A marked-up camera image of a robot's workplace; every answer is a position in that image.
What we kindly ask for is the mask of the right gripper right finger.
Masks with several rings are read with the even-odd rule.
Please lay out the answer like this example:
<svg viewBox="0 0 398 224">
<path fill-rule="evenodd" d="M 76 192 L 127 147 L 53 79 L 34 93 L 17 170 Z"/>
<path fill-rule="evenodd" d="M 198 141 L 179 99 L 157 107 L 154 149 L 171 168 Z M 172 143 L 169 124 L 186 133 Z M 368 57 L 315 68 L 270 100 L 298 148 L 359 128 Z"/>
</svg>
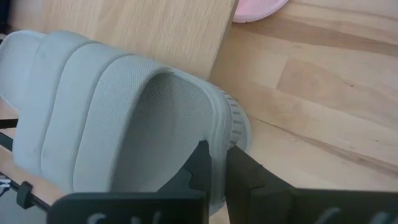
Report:
<svg viewBox="0 0 398 224">
<path fill-rule="evenodd" d="M 238 146 L 225 194 L 231 224 L 398 224 L 398 192 L 296 188 Z"/>
</svg>

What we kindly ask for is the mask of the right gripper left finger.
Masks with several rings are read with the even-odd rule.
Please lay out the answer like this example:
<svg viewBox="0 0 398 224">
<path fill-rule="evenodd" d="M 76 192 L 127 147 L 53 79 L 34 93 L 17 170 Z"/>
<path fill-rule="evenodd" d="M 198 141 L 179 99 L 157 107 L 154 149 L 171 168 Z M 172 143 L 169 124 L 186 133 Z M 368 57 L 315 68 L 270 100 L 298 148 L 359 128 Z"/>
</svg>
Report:
<svg viewBox="0 0 398 224">
<path fill-rule="evenodd" d="M 200 141 L 156 192 L 75 193 L 58 199 L 46 224 L 209 224 L 211 158 Z"/>
</svg>

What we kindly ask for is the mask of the grey rubber slide sandal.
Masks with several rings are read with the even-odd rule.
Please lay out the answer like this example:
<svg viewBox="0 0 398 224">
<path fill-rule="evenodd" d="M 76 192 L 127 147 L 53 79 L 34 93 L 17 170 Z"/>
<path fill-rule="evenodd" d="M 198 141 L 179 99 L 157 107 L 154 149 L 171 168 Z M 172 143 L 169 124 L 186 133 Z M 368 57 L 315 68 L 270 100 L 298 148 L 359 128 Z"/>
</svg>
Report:
<svg viewBox="0 0 398 224">
<path fill-rule="evenodd" d="M 210 212 L 227 151 L 250 147 L 240 105 L 217 86 L 82 35 L 20 30 L 0 44 L 0 98 L 19 120 L 12 159 L 65 193 L 155 192 L 208 143 Z"/>
</svg>

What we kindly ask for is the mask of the pink rubber slide sandal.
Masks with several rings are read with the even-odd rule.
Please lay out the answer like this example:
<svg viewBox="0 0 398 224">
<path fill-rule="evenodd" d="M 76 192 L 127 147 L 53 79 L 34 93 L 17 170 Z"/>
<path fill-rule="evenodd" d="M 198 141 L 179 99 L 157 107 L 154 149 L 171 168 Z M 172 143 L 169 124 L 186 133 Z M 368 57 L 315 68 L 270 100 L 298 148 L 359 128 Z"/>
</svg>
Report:
<svg viewBox="0 0 398 224">
<path fill-rule="evenodd" d="M 233 22 L 247 23 L 264 19 L 287 4 L 289 0 L 239 0 Z"/>
</svg>

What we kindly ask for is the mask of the wooden shelf with black frame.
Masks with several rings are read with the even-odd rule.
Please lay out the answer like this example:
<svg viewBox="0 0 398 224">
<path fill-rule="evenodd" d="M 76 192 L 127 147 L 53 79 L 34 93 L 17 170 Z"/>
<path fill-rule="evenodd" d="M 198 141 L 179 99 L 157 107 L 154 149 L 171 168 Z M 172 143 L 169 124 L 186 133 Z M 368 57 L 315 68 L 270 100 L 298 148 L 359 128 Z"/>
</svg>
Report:
<svg viewBox="0 0 398 224">
<path fill-rule="evenodd" d="M 234 0 L 53 0 L 43 8 L 43 29 L 32 31 L 73 32 L 209 82 L 235 7 Z M 0 116 L 4 114 L 19 120 L 16 109 L 0 98 Z M 18 167 L 12 147 L 0 146 L 0 174 L 18 184 L 30 183 L 34 194 L 48 204 L 70 194 Z"/>
</svg>

